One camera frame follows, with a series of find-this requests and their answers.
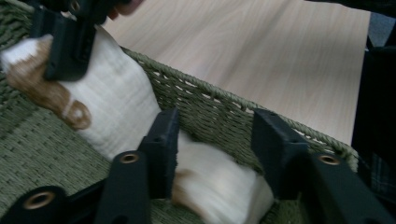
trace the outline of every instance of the light wood surface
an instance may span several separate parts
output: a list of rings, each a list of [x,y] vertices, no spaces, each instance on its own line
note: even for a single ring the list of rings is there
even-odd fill
[[[350,144],[370,13],[302,0],[146,0],[125,48]]]

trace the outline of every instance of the woven basket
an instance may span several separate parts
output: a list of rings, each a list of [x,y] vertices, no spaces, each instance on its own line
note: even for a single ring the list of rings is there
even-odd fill
[[[0,0],[0,50],[25,38],[33,9]],[[199,141],[214,144],[240,164],[262,173],[250,150],[252,110],[261,107],[195,77],[128,49],[146,71],[162,109],[177,106],[181,128]],[[331,151],[357,169],[357,152],[323,133],[287,119],[305,136],[311,151]],[[0,216],[24,192],[45,185],[75,193],[105,178],[109,162],[46,109],[8,86],[0,75]],[[153,223],[202,223],[198,216],[169,202],[152,201]],[[297,202],[275,203],[262,223],[301,223]]]

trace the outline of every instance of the human hand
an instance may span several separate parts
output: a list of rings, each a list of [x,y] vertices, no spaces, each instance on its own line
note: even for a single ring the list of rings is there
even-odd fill
[[[110,10],[107,16],[111,20],[115,20],[120,14],[130,15],[140,6],[140,4],[143,3],[143,1],[144,0],[131,0],[131,2],[128,4],[119,3],[113,9]]]

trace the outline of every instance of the brown patch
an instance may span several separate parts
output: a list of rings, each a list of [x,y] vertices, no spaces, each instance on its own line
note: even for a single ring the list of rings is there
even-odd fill
[[[193,176],[194,176],[194,173],[189,170],[182,170],[182,171],[176,172],[175,180],[174,180],[173,188],[172,188],[172,203],[175,205],[182,205],[182,206],[189,208],[191,211],[193,211],[199,217],[205,217],[204,210],[202,210],[198,204],[194,203],[190,199],[186,190],[184,190],[183,187],[181,186],[181,183],[184,181],[184,179],[192,178]]]
[[[69,90],[56,81],[47,81],[43,74],[47,68],[51,40],[37,43],[36,56],[11,64],[7,73],[10,86],[26,94],[35,104],[51,110],[74,130],[91,125],[91,113],[82,102],[70,102]]]

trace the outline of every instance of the green woven basket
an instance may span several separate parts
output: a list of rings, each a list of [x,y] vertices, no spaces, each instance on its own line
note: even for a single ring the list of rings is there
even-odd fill
[[[15,0],[0,0],[0,50],[25,38],[33,9]],[[197,140],[217,145],[240,164],[262,168],[250,150],[253,113],[261,107],[195,77],[128,49],[143,67],[162,109],[177,106],[181,128]],[[306,137],[311,151],[332,151],[357,169],[357,152],[323,133],[287,119]],[[68,194],[106,177],[109,162],[46,109],[39,108],[8,86],[0,75],[0,216],[24,192],[45,185]],[[152,201],[153,223],[202,223],[186,209]],[[297,202],[275,203],[262,223],[301,223]]]

